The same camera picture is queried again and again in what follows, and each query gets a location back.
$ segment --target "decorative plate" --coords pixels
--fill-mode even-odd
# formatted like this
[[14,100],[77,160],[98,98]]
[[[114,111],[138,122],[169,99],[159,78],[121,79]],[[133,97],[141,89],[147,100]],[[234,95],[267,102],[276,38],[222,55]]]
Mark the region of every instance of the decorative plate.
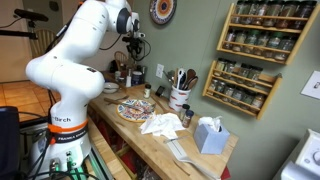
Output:
[[177,0],[151,0],[151,18],[157,24],[165,24],[173,17],[176,7]]
[[144,122],[147,119],[151,119],[154,117],[155,112],[152,113],[144,113],[143,111],[146,111],[148,107],[151,105],[147,101],[138,100],[138,99],[129,99],[124,101],[123,103],[134,105],[136,107],[141,107],[141,110],[132,109],[124,105],[118,105],[117,107],[117,113],[120,117],[122,117],[125,120],[131,121],[131,122]]

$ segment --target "electrical outlet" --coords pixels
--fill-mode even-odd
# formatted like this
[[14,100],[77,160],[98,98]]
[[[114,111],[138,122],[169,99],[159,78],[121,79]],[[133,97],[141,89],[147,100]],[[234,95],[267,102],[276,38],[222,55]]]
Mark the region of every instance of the electrical outlet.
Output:
[[162,64],[157,65],[157,71],[156,71],[156,76],[159,78],[162,78],[164,66]]

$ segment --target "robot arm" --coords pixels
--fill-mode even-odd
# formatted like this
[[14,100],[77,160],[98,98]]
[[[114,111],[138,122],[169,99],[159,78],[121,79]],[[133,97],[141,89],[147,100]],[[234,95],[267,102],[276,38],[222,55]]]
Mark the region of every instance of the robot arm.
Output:
[[[30,164],[45,152],[43,164],[36,166],[40,172],[48,171],[52,161],[62,171],[70,170],[70,165],[77,168],[89,154],[87,105],[102,92],[104,77],[79,63],[96,54],[107,30],[125,34],[139,27],[139,20],[132,18],[130,11],[125,0],[85,1],[59,44],[27,65],[31,81],[61,95],[61,101],[51,108],[48,124],[54,141],[40,138],[31,150]],[[52,143],[44,150],[48,141]]]

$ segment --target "cardboard box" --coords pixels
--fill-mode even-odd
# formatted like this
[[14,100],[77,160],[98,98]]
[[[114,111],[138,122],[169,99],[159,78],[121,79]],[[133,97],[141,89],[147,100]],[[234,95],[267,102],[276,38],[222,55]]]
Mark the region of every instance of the cardboard box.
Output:
[[197,126],[194,140],[202,154],[221,154],[230,133],[221,125],[221,131],[215,132],[207,124]]

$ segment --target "crumpled napkin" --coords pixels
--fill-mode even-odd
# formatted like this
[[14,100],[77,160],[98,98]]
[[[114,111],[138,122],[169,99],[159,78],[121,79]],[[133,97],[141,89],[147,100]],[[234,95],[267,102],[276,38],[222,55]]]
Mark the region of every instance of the crumpled napkin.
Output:
[[173,113],[158,114],[153,119],[147,119],[141,126],[141,134],[152,133],[154,136],[177,138],[175,131],[184,130],[179,117]]
[[215,117],[215,118],[202,117],[202,118],[199,119],[198,124],[199,124],[199,126],[201,124],[208,124],[208,126],[211,129],[213,129],[215,132],[219,132],[220,131],[220,127],[221,127],[220,118],[222,118],[222,116],[218,116],[218,117]]

